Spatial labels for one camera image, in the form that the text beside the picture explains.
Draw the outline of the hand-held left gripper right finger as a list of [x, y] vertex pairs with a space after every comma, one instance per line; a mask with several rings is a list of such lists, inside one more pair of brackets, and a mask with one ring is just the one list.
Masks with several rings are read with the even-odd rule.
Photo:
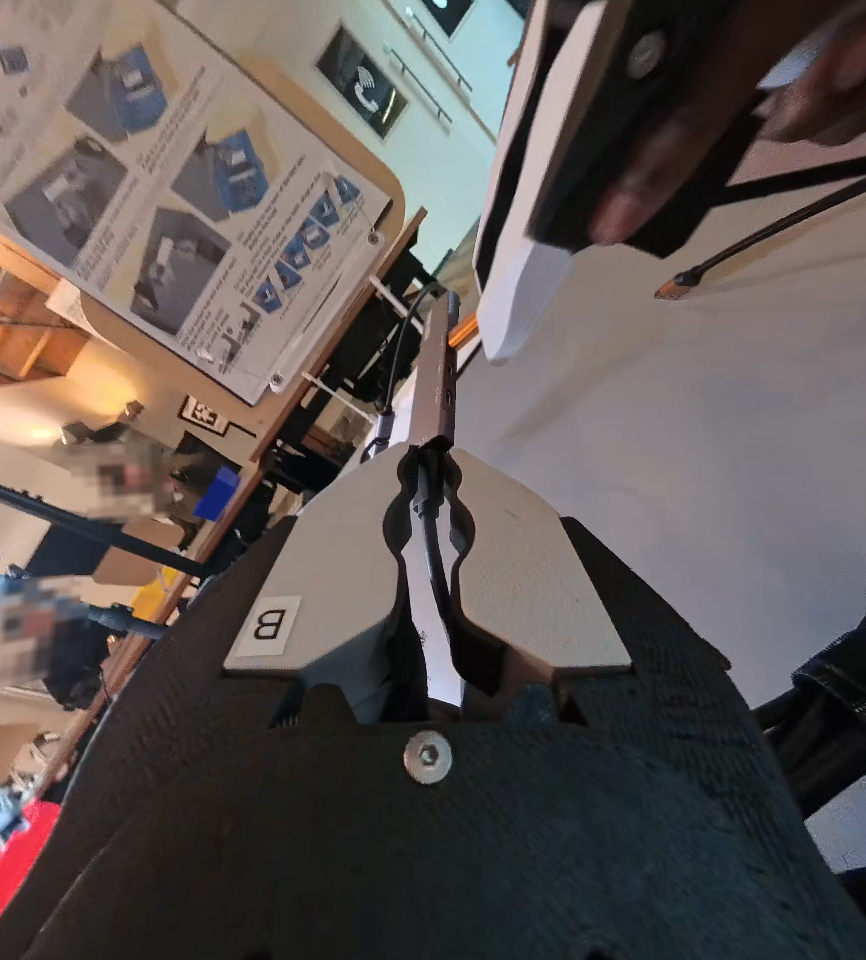
[[447, 630], [463, 718], [499, 720], [532, 687], [561, 707], [568, 680], [629, 674], [631, 655], [557, 511], [457, 448], [444, 481], [457, 553]]

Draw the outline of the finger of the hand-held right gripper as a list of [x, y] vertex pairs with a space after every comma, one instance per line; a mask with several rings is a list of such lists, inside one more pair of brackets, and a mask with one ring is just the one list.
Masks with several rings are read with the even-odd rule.
[[614, 60], [631, 11], [630, 1], [552, 2], [544, 24], [544, 54], [552, 54], [529, 138], [529, 236], [548, 222], [565, 179], [569, 147]]
[[473, 253], [493, 363], [522, 349], [572, 269], [570, 253], [530, 238], [528, 223], [571, 94], [555, 86], [569, 87], [580, 63], [580, 40], [568, 38], [579, 16], [579, 2], [532, 2], [517, 50]]

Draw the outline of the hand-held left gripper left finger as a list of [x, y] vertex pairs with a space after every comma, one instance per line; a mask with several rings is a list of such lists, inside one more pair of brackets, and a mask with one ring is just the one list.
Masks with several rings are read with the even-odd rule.
[[403, 550], [412, 535], [406, 442], [342, 476], [305, 507], [224, 662], [342, 690], [355, 714], [404, 714], [413, 697], [413, 617]]

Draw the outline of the grey usb hub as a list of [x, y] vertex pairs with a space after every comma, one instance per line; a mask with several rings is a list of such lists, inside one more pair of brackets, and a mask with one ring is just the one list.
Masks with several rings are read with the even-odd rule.
[[457, 353], [449, 337], [459, 324], [460, 305], [458, 294], [444, 291], [425, 322], [406, 440], [423, 455], [436, 457], [447, 473], [454, 468], [458, 376]]

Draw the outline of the person's right hand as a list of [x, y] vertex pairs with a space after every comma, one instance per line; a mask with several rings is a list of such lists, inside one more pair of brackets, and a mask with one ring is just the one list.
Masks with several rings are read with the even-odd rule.
[[866, 134], [866, 6], [855, 2], [741, 2], [645, 131], [588, 226], [591, 241], [628, 240], [690, 179], [751, 102], [762, 79], [830, 24], [810, 66], [767, 102], [760, 138], [838, 147]]

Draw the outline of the blue box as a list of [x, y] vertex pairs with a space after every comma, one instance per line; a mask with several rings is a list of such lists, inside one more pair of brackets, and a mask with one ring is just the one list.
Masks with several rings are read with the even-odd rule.
[[204, 493], [196, 495], [191, 510], [193, 520], [201, 523], [217, 522], [234, 498], [240, 484], [240, 474], [229, 466], [221, 465]]

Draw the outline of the yellow box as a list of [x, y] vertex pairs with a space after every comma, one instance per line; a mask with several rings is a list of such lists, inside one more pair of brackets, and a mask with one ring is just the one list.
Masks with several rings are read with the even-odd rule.
[[178, 571], [171, 568], [157, 570], [153, 580], [140, 587], [130, 602], [132, 615], [142, 620], [154, 621], [176, 579], [180, 576]]

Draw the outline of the black and white tag sign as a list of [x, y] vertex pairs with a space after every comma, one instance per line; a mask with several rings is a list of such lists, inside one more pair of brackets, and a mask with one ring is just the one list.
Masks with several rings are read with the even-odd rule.
[[177, 418], [187, 426], [196, 427], [220, 438], [226, 436], [231, 426], [226, 416], [197, 400], [191, 394], [187, 394], [181, 403]]

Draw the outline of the black light stand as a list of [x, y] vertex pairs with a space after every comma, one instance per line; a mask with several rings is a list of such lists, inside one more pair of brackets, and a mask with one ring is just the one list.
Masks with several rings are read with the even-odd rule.
[[103, 629], [117, 637], [124, 638], [136, 635], [149, 642], [158, 642], [167, 631], [165, 625], [137, 618], [129, 606], [120, 604], [112, 606], [87, 605], [86, 613], [89, 620], [101, 625]]

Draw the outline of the black phone sign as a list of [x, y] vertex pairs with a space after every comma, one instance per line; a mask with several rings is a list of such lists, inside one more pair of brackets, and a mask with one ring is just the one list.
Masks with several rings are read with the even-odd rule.
[[348, 28], [340, 23], [316, 60], [319, 75], [381, 141], [411, 102]]

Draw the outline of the white paper note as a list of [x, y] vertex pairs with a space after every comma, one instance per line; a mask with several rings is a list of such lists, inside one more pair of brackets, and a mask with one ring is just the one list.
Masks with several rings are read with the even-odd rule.
[[99, 334], [90, 324], [82, 306], [81, 292], [65, 278], [60, 278], [52, 293], [47, 296], [46, 308], [59, 318], [85, 331], [90, 336]]

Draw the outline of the black wall sign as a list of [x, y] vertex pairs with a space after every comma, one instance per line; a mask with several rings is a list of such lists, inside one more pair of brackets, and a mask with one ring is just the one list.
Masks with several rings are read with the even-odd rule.
[[439, 30], [451, 40], [470, 13], [474, 1], [421, 1]]

